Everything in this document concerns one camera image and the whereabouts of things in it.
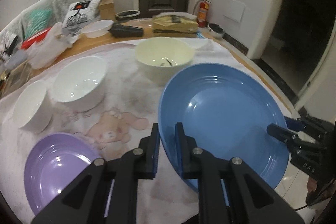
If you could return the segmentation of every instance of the cream bowl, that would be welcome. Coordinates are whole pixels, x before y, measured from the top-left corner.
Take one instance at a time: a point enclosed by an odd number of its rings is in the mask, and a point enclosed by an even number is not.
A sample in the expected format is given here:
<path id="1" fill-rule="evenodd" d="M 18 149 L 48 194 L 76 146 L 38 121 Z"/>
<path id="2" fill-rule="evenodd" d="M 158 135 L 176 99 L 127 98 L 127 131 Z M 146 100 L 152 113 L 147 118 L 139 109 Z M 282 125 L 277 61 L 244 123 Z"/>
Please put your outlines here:
<path id="1" fill-rule="evenodd" d="M 195 55 L 187 43 L 171 37 L 153 37 L 135 47 L 135 58 L 147 78 L 159 85 L 187 67 Z"/>
<path id="2" fill-rule="evenodd" d="M 20 94 L 14 105 L 13 121 L 17 128 L 42 132 L 53 115 L 53 106 L 46 84 L 39 80 L 30 84 Z"/>
<path id="3" fill-rule="evenodd" d="M 104 59 L 96 56 L 79 58 L 59 72 L 52 96 L 78 112 L 92 109 L 104 98 L 106 72 Z"/>

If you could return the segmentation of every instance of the white tablecloth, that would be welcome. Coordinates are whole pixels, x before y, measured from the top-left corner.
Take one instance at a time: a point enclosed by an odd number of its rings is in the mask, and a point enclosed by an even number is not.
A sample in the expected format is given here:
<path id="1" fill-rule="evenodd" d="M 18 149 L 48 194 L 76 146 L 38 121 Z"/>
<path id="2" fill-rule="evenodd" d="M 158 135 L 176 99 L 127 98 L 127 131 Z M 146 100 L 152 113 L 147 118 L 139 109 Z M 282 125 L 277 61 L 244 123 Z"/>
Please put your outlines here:
<path id="1" fill-rule="evenodd" d="M 104 45 L 69 57 L 0 100 L 2 125 L 0 131 L 0 190 L 23 223 L 30 223 L 34 216 L 25 195 L 23 178 L 27 156 L 39 139 L 53 132 L 68 132 L 97 145 L 95 130 L 109 131 L 108 127 L 117 126 L 121 129 L 123 141 L 108 143 L 100 150 L 103 156 L 111 159 L 124 151 L 137 147 L 141 138 L 150 135 L 152 123 L 157 122 L 157 107 L 162 88 L 138 73 L 134 60 L 134 45 L 140 41 Z M 61 68 L 79 57 L 88 55 L 100 56 L 108 62 L 107 92 L 104 101 L 93 110 L 82 113 L 73 112 L 63 105 L 54 103 L 52 121 L 42 133 L 37 135 L 16 129 L 12 120 L 13 107 L 23 89 L 39 79 L 43 79 L 50 89 Z M 239 63 L 224 47 L 208 41 L 197 51 L 194 58 L 194 63 L 204 62 L 229 65 L 247 73 L 268 90 L 284 115 L 291 115 L 259 77 Z M 112 119 L 114 124 L 107 125 L 104 117 L 108 120 Z M 174 171 L 161 145 L 156 178 L 153 181 L 139 181 L 137 223 L 178 224 L 197 213 L 197 194 Z"/>

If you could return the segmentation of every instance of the fire extinguisher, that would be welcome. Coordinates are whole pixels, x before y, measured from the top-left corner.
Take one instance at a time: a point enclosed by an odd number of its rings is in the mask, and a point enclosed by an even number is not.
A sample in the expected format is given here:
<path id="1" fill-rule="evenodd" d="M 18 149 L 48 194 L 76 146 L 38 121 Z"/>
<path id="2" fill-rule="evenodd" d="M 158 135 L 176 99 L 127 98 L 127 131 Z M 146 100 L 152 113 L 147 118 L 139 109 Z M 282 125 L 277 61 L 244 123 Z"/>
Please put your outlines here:
<path id="1" fill-rule="evenodd" d="M 195 14 L 195 10 L 199 6 L 199 10 L 197 14 L 197 23 L 198 23 L 198 26 L 201 28 L 204 28 L 207 25 L 207 14 L 210 8 L 210 4 L 211 4 L 211 0 L 199 0 L 195 4 L 193 14 Z"/>

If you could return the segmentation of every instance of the debris in bowl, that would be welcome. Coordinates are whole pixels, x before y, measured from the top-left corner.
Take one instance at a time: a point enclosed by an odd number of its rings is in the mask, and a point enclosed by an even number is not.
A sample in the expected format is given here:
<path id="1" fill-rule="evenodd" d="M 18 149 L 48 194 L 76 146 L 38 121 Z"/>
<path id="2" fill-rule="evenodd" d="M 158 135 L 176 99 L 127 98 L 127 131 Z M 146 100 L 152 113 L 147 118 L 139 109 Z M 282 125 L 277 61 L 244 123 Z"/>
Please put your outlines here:
<path id="1" fill-rule="evenodd" d="M 172 62 L 170 62 L 168 60 L 168 58 L 165 58 L 165 59 L 167 60 L 167 62 L 169 63 L 169 65 L 172 67 L 173 66 Z M 161 63 L 160 67 L 164 67 L 165 65 L 166 65 L 166 63 Z"/>
<path id="2" fill-rule="evenodd" d="M 169 65 L 173 65 L 169 60 L 168 60 L 168 58 L 166 58 L 166 60 L 167 60 L 167 62 L 169 63 Z"/>

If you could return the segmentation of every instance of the screw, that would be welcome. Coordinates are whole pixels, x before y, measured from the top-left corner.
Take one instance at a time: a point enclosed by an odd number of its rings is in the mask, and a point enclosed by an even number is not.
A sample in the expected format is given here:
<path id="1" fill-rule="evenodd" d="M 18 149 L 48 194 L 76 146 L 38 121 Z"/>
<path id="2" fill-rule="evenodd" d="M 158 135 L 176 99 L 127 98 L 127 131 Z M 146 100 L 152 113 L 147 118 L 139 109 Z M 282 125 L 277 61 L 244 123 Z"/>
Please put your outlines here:
<path id="1" fill-rule="evenodd" d="M 200 154 L 203 153 L 203 149 L 202 149 L 202 148 L 199 148 L 199 147 L 195 147 L 195 148 L 193 149 L 193 153 L 194 153 L 195 155 L 200 155 Z"/>
<path id="2" fill-rule="evenodd" d="M 95 159 L 93 162 L 96 166 L 102 166 L 105 163 L 105 160 L 102 158 Z"/>
<path id="3" fill-rule="evenodd" d="M 135 148 L 135 149 L 133 150 L 133 154 L 134 154 L 134 155 L 139 156 L 139 155 L 141 155 L 142 153 L 143 153 L 143 150 L 142 150 L 141 148 Z"/>
<path id="4" fill-rule="evenodd" d="M 242 159 L 239 158 L 239 157 L 234 157 L 234 158 L 232 159 L 232 163 L 233 163 L 234 165 L 241 165 L 242 162 L 243 162 Z"/>

